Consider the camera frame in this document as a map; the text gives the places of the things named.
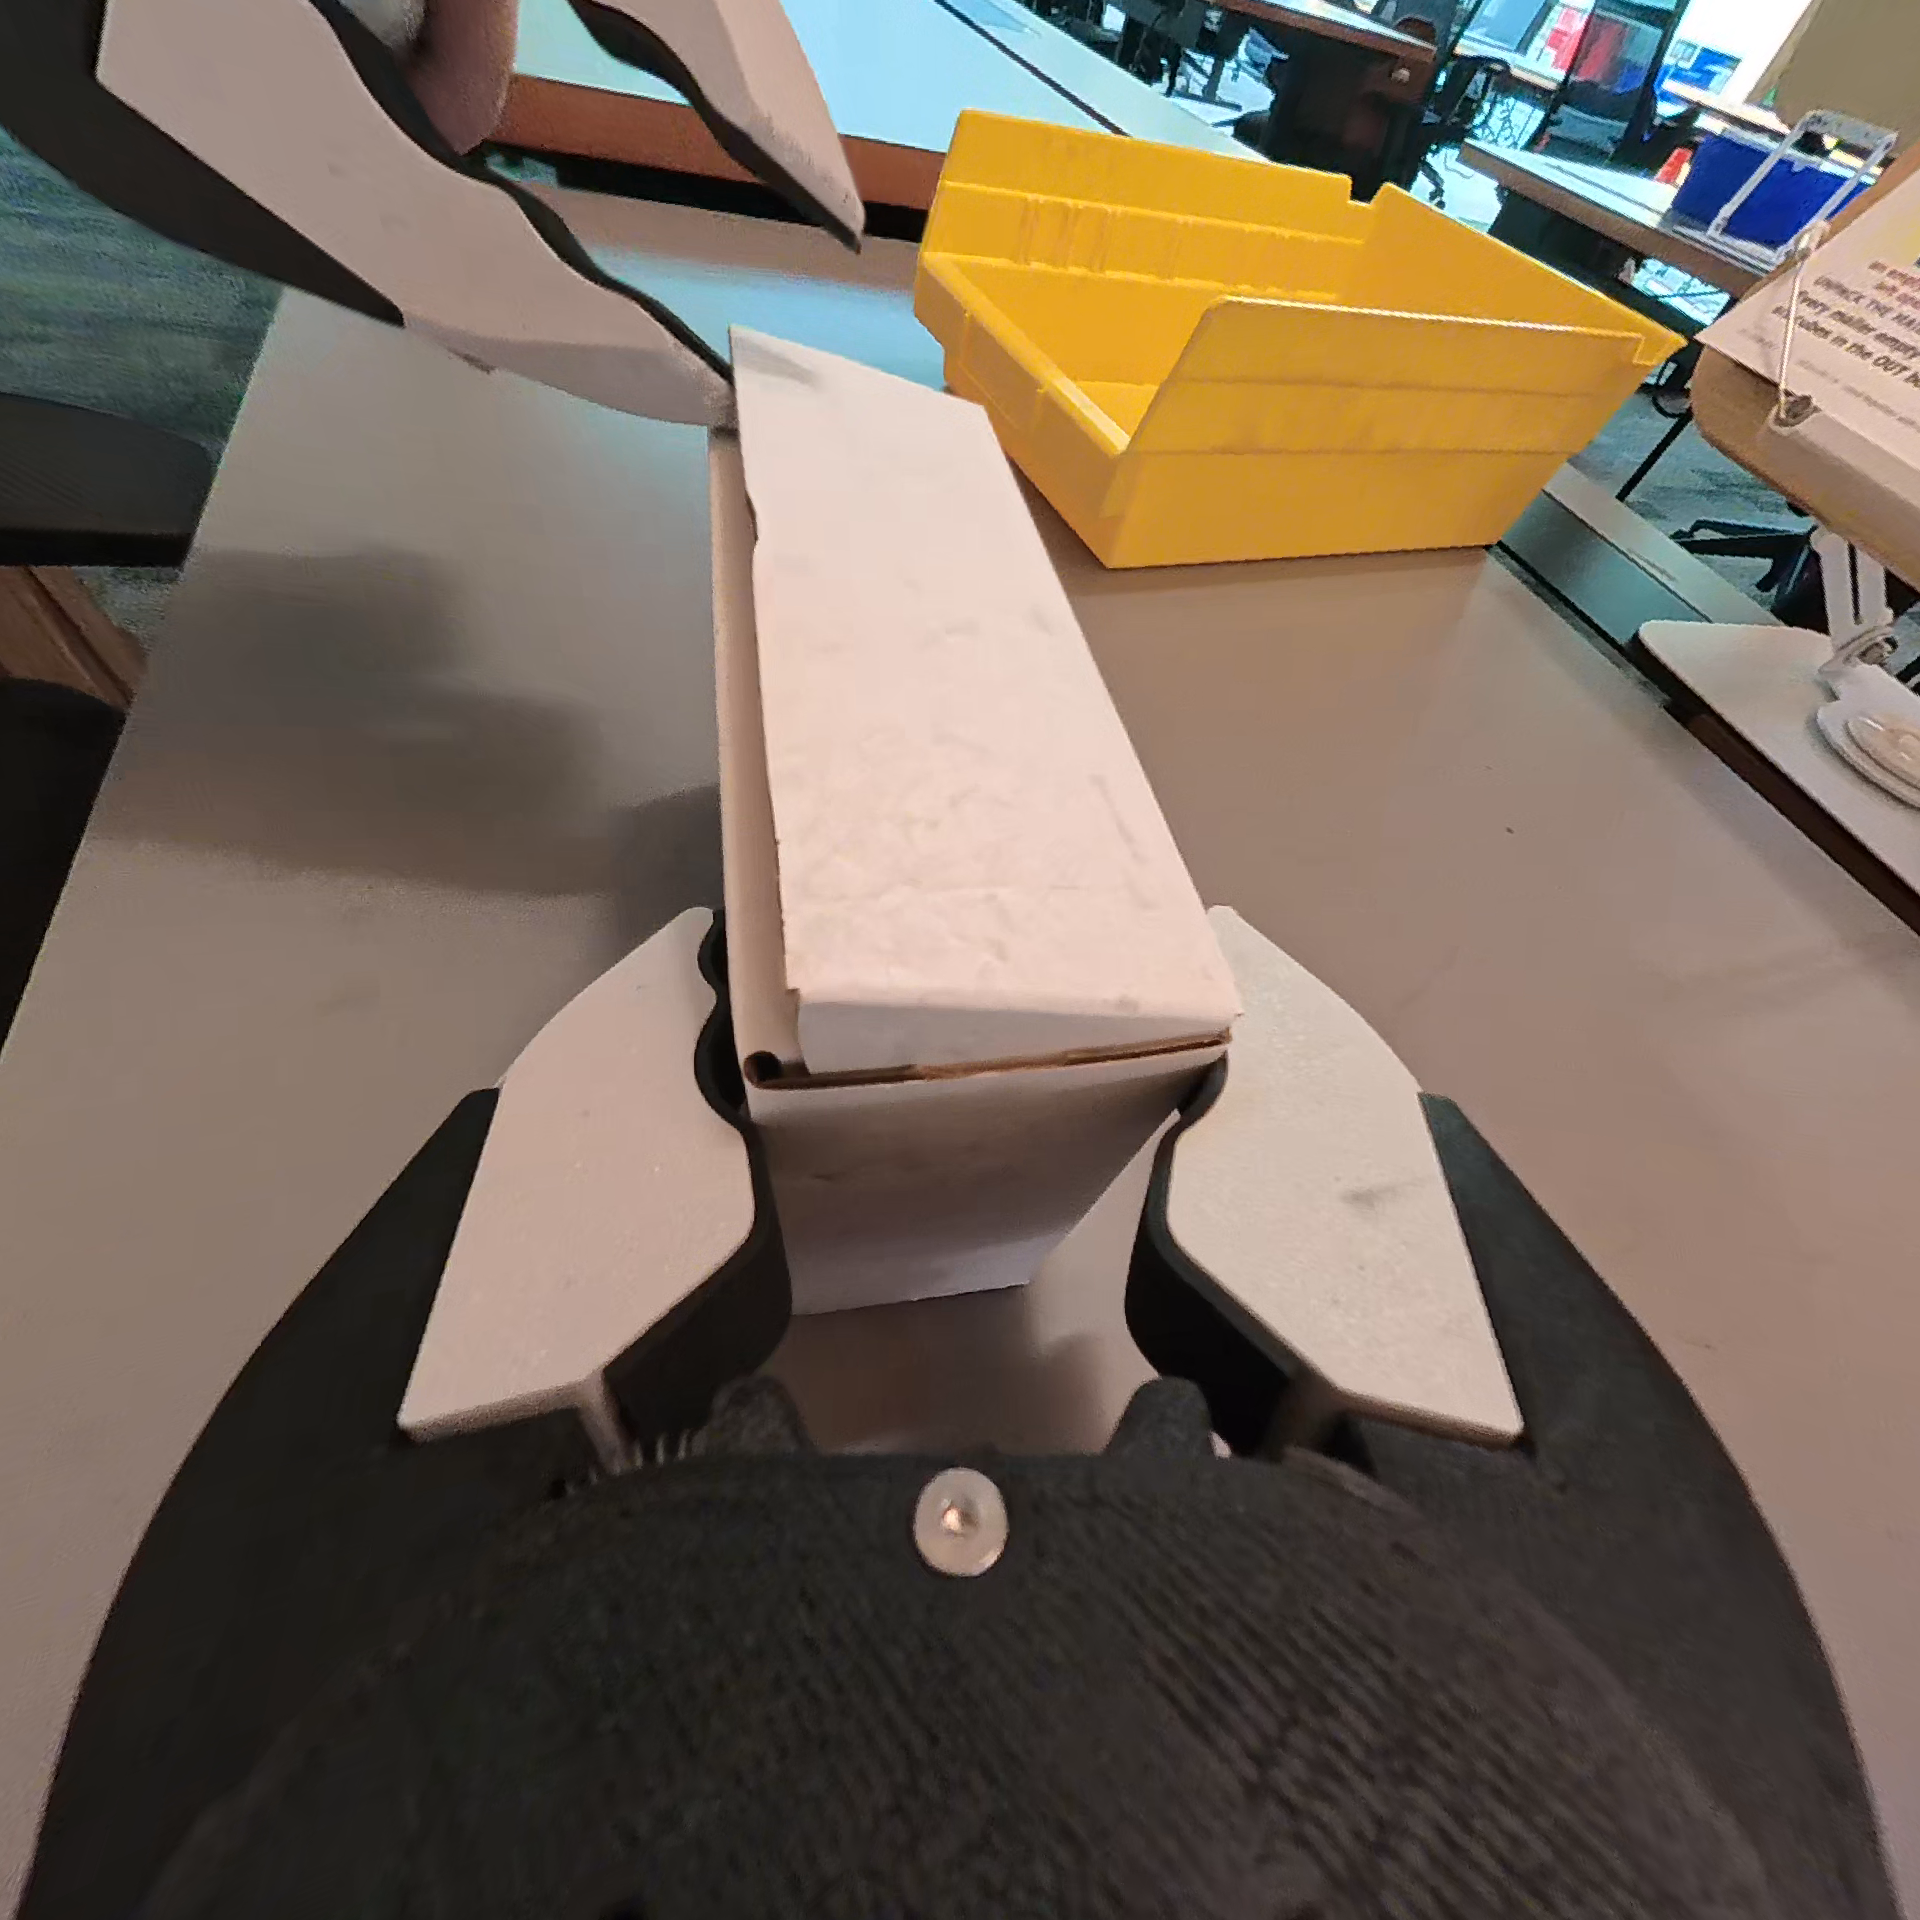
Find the white cardboard box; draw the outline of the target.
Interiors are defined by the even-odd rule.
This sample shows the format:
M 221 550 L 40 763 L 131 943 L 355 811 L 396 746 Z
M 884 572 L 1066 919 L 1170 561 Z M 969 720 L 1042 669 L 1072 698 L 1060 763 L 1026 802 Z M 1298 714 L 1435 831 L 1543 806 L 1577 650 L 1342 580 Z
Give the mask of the white cardboard box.
M 1236 979 L 987 413 L 728 347 L 723 937 L 794 1307 L 1019 1286 L 1222 1060 Z

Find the printed instruction sheet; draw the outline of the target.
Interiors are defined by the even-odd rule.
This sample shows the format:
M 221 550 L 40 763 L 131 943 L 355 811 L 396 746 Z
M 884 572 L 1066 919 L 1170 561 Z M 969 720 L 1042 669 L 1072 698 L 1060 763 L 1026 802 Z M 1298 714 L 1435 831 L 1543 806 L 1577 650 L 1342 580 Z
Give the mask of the printed instruction sheet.
M 1828 237 L 1714 319 L 1702 344 L 1918 458 L 1918 215 Z

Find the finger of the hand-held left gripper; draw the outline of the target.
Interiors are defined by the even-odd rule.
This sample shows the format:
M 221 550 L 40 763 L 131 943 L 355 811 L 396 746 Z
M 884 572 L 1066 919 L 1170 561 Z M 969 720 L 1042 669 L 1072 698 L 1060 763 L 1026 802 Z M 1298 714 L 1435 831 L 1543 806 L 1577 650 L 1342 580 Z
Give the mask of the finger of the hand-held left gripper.
M 469 363 L 732 427 L 726 363 L 470 164 L 511 54 L 511 2 L 420 2 L 404 51 L 343 2 L 109 2 L 96 79 Z
M 571 2 L 593 43 L 669 85 L 788 206 L 859 249 L 867 205 L 782 2 Z

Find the background grey table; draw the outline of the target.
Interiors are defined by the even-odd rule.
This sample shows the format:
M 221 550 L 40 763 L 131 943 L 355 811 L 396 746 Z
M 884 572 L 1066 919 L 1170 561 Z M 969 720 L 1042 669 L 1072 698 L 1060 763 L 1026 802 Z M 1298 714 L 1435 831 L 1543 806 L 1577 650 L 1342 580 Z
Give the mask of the background grey table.
M 924 209 L 966 111 L 1259 158 L 1019 2 L 791 2 L 868 205 Z M 524 2 L 494 139 L 565 174 L 634 168 L 756 192 L 684 100 L 605 54 L 565 2 Z

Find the tan sheet board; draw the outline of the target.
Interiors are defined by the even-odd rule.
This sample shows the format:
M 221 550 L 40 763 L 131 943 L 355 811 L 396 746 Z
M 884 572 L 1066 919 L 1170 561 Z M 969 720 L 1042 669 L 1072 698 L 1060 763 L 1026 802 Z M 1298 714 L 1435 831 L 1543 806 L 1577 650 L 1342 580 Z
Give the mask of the tan sheet board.
M 1746 294 L 1789 274 L 1858 218 L 1875 224 L 1893 212 L 1918 215 L 1918 158 L 1903 158 L 1858 205 L 1798 244 Z M 1692 408 L 1702 436 L 1742 467 L 1800 499 L 1819 524 L 1866 544 L 1882 559 L 1918 552 L 1918 458 L 1860 438 L 1855 429 L 1818 416 L 1808 398 L 1774 389 L 1755 372 L 1708 351 L 1701 340 L 1701 366 Z

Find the yellow plastic bin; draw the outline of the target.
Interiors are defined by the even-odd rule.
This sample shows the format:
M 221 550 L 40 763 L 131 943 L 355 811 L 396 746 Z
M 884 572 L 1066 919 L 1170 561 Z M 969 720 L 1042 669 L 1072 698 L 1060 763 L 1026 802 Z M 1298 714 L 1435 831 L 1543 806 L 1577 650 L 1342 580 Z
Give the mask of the yellow plastic bin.
M 1108 568 L 1496 544 L 1682 347 L 1398 187 L 978 107 L 914 307 Z

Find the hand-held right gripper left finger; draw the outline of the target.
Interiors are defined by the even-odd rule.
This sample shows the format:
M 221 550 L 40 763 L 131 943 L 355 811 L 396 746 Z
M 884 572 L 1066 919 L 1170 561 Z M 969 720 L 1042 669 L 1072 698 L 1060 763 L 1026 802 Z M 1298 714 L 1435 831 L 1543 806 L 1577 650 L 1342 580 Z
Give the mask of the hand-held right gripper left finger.
M 437 1443 L 565 1412 L 599 1462 L 690 1450 L 794 1310 L 744 1096 L 723 919 L 690 906 L 494 1084 L 398 1427 Z

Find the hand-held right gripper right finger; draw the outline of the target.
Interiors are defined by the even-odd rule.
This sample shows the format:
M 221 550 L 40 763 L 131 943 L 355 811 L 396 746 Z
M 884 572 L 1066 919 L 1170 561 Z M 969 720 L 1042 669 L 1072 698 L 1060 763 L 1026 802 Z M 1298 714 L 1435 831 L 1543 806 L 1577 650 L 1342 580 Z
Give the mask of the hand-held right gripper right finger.
M 1375 1421 L 1514 1447 L 1522 1403 L 1429 1106 L 1395 1049 L 1228 906 L 1241 1013 L 1157 1144 L 1124 1322 L 1218 1450 Z

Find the black office chair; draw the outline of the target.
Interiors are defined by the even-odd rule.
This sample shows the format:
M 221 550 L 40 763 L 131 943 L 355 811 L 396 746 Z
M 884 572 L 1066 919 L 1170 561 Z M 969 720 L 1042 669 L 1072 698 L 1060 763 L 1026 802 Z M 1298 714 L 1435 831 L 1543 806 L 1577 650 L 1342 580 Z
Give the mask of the black office chair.
M 81 572 L 180 565 L 210 476 L 201 443 L 157 427 L 3 395 L 6 1032 L 147 672 Z

